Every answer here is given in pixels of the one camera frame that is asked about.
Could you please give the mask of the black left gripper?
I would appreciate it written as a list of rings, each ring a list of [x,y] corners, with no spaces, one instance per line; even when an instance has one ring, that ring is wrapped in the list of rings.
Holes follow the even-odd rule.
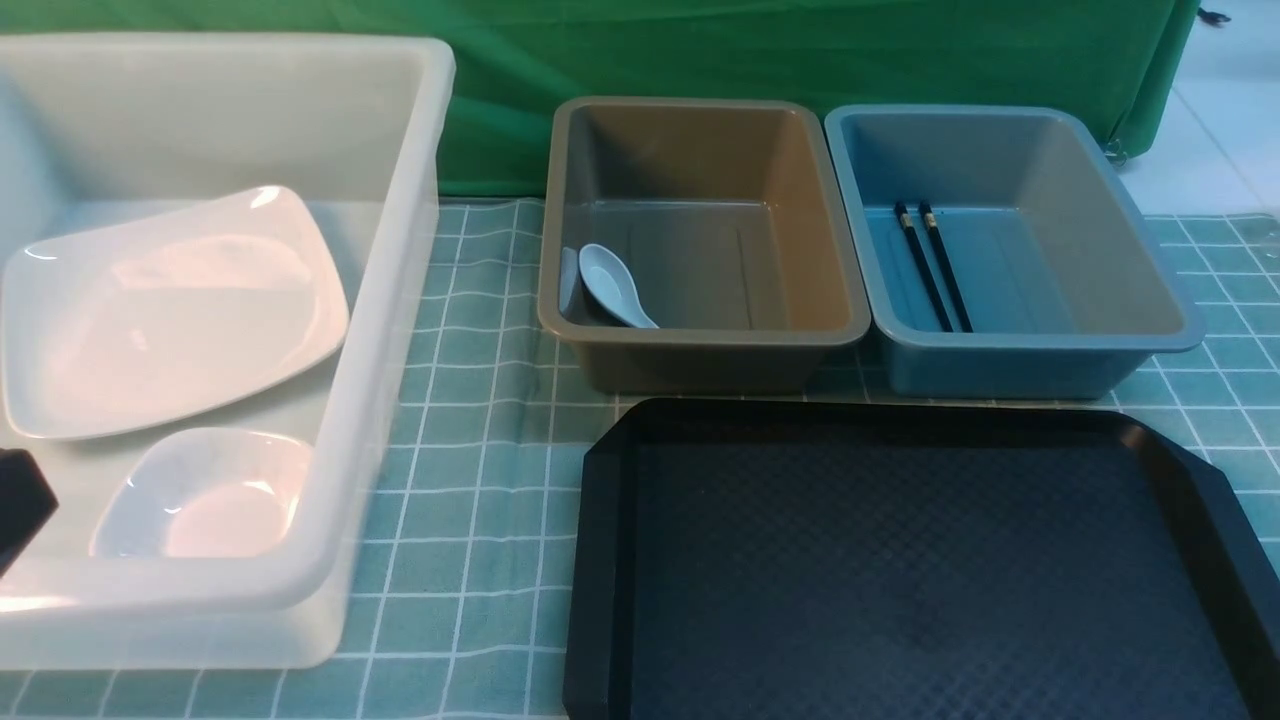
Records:
[[[59,507],[35,456],[23,448],[1,450],[1,577]]]

